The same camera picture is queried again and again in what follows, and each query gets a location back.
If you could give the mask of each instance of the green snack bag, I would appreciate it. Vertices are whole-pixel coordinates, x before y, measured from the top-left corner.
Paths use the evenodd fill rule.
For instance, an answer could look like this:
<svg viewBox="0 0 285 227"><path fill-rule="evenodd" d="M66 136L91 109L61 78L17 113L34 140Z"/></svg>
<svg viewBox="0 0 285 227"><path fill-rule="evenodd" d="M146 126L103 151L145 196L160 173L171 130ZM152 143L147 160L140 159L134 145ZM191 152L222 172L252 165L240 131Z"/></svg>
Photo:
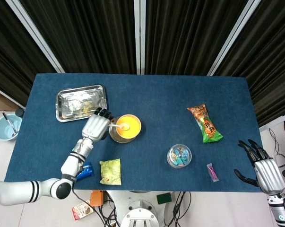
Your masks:
<svg viewBox="0 0 285 227"><path fill-rule="evenodd" d="M203 136L203 143L215 142L223 138L210 120L205 104L187 108L195 117Z"/></svg>
<svg viewBox="0 0 285 227"><path fill-rule="evenodd" d="M120 159L100 161L100 172L102 184L121 185Z"/></svg>

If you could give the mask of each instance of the silver robotic hand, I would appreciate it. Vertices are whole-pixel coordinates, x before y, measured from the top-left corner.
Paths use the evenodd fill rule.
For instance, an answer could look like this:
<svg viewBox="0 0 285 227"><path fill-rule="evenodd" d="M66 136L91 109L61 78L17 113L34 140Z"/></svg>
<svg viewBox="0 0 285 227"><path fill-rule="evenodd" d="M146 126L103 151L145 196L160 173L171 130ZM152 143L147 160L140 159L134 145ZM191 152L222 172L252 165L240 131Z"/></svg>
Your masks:
<svg viewBox="0 0 285 227"><path fill-rule="evenodd" d="M105 139L107 127L113 119L111 113L98 108L88 119L82 130L83 138L78 140L65 163L61 167L61 179L28 182L1 182L0 204L11 206L16 204L37 201L41 196L50 196L56 199L65 199L76 182L82 165L93 148L93 144Z"/></svg>
<svg viewBox="0 0 285 227"><path fill-rule="evenodd" d="M262 147L252 140L248 141L250 145L240 140L238 146L246 151L257 179L246 178L237 169L234 169L234 173L243 182L259 187L268 195L268 204L278 226L285 227L285 182L280 170L275 160Z"/></svg>

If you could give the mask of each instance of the pink packet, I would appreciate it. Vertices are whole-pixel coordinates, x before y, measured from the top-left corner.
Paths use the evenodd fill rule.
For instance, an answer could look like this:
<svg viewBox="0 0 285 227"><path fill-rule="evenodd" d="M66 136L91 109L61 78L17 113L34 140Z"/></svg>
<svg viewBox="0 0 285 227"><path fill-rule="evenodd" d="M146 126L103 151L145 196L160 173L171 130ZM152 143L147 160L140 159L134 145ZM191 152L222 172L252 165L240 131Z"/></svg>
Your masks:
<svg viewBox="0 0 285 227"><path fill-rule="evenodd" d="M218 179L218 177L214 171L213 165L211 163L207 164L207 170L208 170L208 173L209 173L210 177L212 178L213 182L219 181L219 179Z"/></svg>

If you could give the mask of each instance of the stainless steel tray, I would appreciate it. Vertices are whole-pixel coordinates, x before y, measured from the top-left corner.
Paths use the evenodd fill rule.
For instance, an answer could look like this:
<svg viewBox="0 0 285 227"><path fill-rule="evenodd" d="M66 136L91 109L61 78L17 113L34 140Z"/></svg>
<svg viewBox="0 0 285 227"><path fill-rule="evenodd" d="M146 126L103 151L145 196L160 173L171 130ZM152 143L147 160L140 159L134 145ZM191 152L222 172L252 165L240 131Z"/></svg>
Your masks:
<svg viewBox="0 0 285 227"><path fill-rule="evenodd" d="M88 118L98 107L107 109L105 89L99 84L65 89L56 96L56 118L60 122Z"/></svg>

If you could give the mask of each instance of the spoon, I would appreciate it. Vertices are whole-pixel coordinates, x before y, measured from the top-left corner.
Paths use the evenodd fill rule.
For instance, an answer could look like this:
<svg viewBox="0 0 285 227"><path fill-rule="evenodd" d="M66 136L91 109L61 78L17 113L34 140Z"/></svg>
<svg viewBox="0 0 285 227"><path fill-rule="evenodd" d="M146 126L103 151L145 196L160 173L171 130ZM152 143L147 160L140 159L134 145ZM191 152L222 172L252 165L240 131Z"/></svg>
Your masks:
<svg viewBox="0 0 285 227"><path fill-rule="evenodd" d="M122 123L122 124L110 124L110 125L113 126L113 127L118 127L118 128L120 128L121 130L123 130L123 131L127 131L127 130L130 129L130 125L127 124L127 123Z"/></svg>
<svg viewBox="0 0 285 227"><path fill-rule="evenodd" d="M8 116L5 114L5 112L2 111L2 115L4 115L4 118L8 121L9 125L11 126L11 128L13 129L14 133L12 134L12 137L15 136L17 134L17 131L15 130L15 128L13 127L13 125L11 124L10 120L8 119Z"/></svg>

